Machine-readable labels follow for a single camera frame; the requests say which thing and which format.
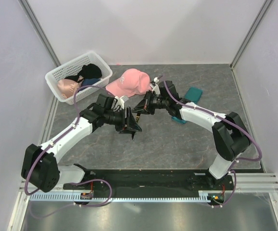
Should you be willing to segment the teal satin napkin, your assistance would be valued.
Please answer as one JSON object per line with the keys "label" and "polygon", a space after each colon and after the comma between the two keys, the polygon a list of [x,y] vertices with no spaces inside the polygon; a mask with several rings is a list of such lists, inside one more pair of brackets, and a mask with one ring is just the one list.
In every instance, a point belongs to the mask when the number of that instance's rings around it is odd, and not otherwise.
{"label": "teal satin napkin", "polygon": [[[190,87],[189,90],[186,92],[184,98],[187,102],[193,102],[195,104],[198,103],[198,101],[200,100],[201,96],[203,94],[203,90],[196,88],[196,87]],[[185,120],[182,119],[178,119],[177,117],[171,117],[172,120],[180,123],[180,124],[186,124]]]}

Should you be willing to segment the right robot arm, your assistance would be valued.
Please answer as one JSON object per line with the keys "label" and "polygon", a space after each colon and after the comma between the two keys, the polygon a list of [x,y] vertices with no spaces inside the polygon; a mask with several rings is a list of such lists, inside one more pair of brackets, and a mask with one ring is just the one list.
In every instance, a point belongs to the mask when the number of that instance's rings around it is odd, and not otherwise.
{"label": "right robot arm", "polygon": [[157,91],[147,91],[144,98],[134,107],[133,112],[153,115],[156,109],[165,109],[171,116],[192,122],[213,134],[217,156],[208,168],[206,186],[217,189],[223,183],[233,161],[251,144],[245,135],[247,131],[237,113],[222,114],[198,106],[180,98],[172,81],[162,81]]}

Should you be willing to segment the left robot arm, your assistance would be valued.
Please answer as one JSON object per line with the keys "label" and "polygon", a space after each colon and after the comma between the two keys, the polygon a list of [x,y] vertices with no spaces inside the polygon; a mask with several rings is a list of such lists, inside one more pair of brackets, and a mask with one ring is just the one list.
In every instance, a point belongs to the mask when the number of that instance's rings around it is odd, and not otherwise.
{"label": "left robot arm", "polygon": [[84,137],[103,125],[113,125],[120,134],[141,132],[130,107],[124,107],[122,98],[100,94],[96,102],[78,113],[74,121],[54,138],[37,146],[31,144],[25,151],[21,176],[25,179],[25,193],[33,185],[45,193],[58,184],[74,183],[80,189],[90,185],[90,176],[78,166],[58,166],[62,157]]}

